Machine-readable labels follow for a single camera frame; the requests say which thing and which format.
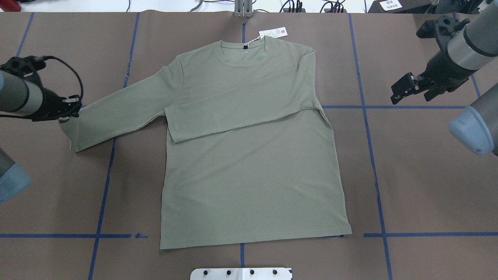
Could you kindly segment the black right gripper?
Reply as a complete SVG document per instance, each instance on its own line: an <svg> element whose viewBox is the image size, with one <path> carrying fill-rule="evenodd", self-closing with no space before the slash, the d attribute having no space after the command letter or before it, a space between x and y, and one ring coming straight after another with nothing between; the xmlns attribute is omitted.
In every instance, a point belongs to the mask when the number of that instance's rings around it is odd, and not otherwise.
<svg viewBox="0 0 498 280"><path fill-rule="evenodd" d="M422 77L430 81L430 87L424 97L427 102L445 92L454 92L463 85L476 70L463 68L455 63L447 50L441 50L428 62L425 71L420 75L411 72L404 74L391 86L393 105L402 99L420 92L419 82Z"/></svg>

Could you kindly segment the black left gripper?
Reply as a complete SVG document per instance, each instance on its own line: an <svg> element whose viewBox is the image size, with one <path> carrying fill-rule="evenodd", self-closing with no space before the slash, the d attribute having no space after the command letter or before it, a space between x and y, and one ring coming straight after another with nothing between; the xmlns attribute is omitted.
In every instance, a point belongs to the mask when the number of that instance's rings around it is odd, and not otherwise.
<svg viewBox="0 0 498 280"><path fill-rule="evenodd" d="M79 117L80 96L60 97L55 92L41 88L41 106L31 115L33 122L53 121L66 117Z"/></svg>

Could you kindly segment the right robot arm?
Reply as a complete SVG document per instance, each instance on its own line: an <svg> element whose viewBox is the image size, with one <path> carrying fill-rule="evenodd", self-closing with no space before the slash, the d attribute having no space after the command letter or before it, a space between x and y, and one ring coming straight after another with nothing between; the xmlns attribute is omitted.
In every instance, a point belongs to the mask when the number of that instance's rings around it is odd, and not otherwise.
<svg viewBox="0 0 498 280"><path fill-rule="evenodd" d="M497 59L498 7L492 0L473 19L441 16L425 21L417 30L421 39L435 39L439 51L419 75L404 74L392 86L391 102L419 93L426 101L457 90L473 75ZM497 154L497 85L464 107L448 129L467 149L478 155Z"/></svg>

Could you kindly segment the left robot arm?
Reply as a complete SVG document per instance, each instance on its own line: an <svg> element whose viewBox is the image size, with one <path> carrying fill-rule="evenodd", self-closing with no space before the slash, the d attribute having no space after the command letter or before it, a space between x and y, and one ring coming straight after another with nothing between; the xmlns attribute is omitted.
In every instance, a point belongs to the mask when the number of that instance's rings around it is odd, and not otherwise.
<svg viewBox="0 0 498 280"><path fill-rule="evenodd" d="M82 94L60 97L43 87L41 82L30 81L7 71L1 71L1 117L28 119L32 122L52 121L78 117ZM0 201L1 203L25 190L32 180L21 165L3 149L0 151Z"/></svg>

